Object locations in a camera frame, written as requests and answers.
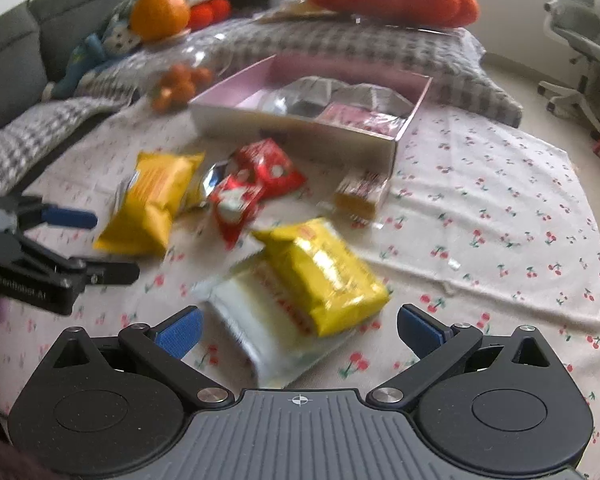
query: metal screw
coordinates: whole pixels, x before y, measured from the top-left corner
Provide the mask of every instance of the metal screw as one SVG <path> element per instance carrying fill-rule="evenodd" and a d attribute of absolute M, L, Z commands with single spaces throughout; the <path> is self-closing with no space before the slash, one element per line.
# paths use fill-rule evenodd
<path fill-rule="evenodd" d="M 198 398 L 202 402 L 216 404 L 222 402 L 229 397 L 229 393 L 224 388 L 203 388 L 198 392 Z"/>
<path fill-rule="evenodd" d="M 377 388 L 374 390 L 371 396 L 378 402 L 392 404 L 393 402 L 399 402 L 402 400 L 404 394 L 397 388 Z"/>

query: yellow wrapper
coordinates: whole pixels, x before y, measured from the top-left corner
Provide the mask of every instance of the yellow wrapper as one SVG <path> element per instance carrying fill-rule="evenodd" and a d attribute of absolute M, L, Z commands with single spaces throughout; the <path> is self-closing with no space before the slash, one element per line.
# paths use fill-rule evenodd
<path fill-rule="evenodd" d="M 253 235 L 319 336 L 352 328 L 389 301 L 386 287 L 322 218 Z"/>
<path fill-rule="evenodd" d="M 93 247 L 114 254 L 164 256 L 173 219 L 204 158 L 204 153 L 139 153 L 122 205 Z"/>

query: open box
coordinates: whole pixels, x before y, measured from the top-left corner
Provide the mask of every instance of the open box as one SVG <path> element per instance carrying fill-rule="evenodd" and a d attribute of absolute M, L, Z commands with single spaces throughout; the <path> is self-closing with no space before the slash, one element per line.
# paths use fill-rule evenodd
<path fill-rule="evenodd" d="M 261 97 L 309 75 L 397 91 L 414 104 L 395 137 L 256 109 Z M 255 63 L 194 98 L 189 107 L 202 136 L 249 144 L 273 138 L 289 155 L 391 175 L 416 128 L 431 78 L 393 66 L 345 58 L 277 54 Z"/>

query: baseboard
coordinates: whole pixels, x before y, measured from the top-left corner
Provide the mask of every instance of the baseboard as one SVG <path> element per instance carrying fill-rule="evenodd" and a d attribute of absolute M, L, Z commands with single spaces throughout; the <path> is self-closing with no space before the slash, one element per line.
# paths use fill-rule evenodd
<path fill-rule="evenodd" d="M 517 61 L 513 61 L 508 59 L 507 57 L 501 56 L 500 54 L 494 54 L 493 52 L 487 52 L 482 58 L 482 64 L 496 66 L 498 68 L 503 68 L 508 72 L 512 72 L 514 74 L 521 75 L 531 81 L 541 82 L 547 81 L 548 83 L 553 83 L 555 85 L 560 86 L 569 86 L 564 81 L 560 81 L 555 77 L 551 77 L 547 74 L 543 74 L 542 72 L 536 70 L 535 68 L 530 68 L 522 63 L 518 63 Z"/>

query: gray sofa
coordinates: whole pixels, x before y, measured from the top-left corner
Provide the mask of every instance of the gray sofa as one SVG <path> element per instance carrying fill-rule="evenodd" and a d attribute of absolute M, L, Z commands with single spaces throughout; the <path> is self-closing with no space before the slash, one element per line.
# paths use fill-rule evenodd
<path fill-rule="evenodd" d="M 0 16 L 0 129 L 58 81 L 74 47 L 123 0 L 30 0 Z M 235 9 L 280 0 L 230 0 Z"/>

